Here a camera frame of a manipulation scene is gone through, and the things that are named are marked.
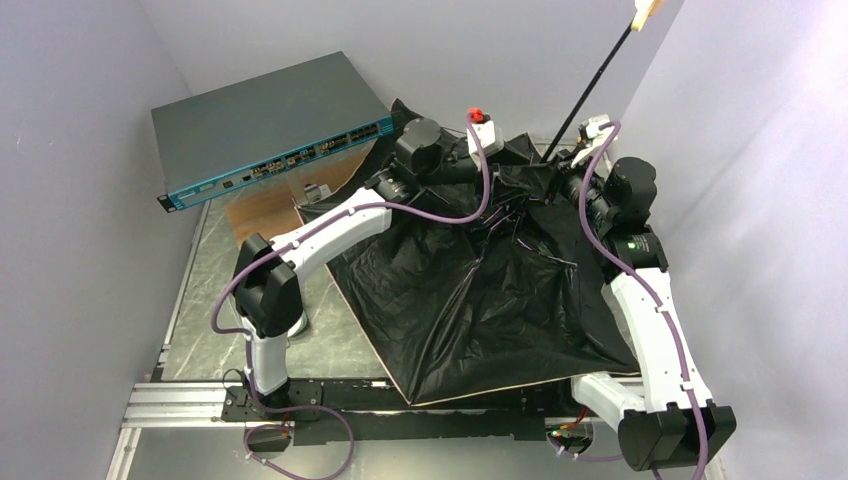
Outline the mint green umbrella sleeve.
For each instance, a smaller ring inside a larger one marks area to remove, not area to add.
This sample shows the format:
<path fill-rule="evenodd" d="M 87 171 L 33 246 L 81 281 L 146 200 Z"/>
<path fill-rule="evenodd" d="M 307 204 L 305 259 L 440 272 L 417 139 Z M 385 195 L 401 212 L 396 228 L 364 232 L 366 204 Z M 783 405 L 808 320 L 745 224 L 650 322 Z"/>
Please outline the mint green umbrella sleeve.
<path fill-rule="evenodd" d="M 295 338 L 302 333 L 305 332 L 306 328 L 309 326 L 309 316 L 306 312 L 303 312 L 299 319 L 294 323 L 294 325 L 287 331 L 288 338 Z"/>

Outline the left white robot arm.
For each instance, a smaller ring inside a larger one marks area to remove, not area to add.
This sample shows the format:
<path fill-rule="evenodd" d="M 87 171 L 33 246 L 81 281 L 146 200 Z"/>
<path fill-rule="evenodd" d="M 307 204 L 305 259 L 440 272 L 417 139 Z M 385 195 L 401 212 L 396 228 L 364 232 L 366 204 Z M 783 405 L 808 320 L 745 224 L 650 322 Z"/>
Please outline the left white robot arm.
<path fill-rule="evenodd" d="M 412 183 L 402 178 L 400 167 L 392 167 L 316 220 L 270 241 L 253 237 L 243 244 L 228 290 L 241 318 L 239 331 L 247 341 L 244 372 L 253 393 L 271 399 L 274 407 L 285 404 L 290 385 L 288 337 L 305 324 L 301 283 L 316 269 L 387 231 L 394 212 L 449 225 L 470 223 L 482 215 L 491 194 L 488 160 L 503 148 L 503 135 L 490 116 L 471 111 L 466 141 L 471 173 L 483 180 L 480 205 L 468 216 L 443 217 L 412 207 Z"/>

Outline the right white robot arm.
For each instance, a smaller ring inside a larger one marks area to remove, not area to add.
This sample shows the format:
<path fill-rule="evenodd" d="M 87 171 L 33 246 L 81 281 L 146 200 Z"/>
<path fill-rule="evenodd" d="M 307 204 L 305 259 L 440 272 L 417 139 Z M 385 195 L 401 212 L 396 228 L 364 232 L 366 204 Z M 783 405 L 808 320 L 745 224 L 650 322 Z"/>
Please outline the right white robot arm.
<path fill-rule="evenodd" d="M 600 257 L 602 294 L 638 362 L 642 390 L 593 373 L 572 380 L 573 398 L 616 432 L 631 469 L 692 467 L 702 479 L 737 421 L 731 407 L 715 403 L 679 323 L 668 260 L 648 223 L 656 170 L 636 157 L 618 160 L 606 175 L 595 167 L 593 158 L 559 160 L 550 189 L 577 208 Z"/>

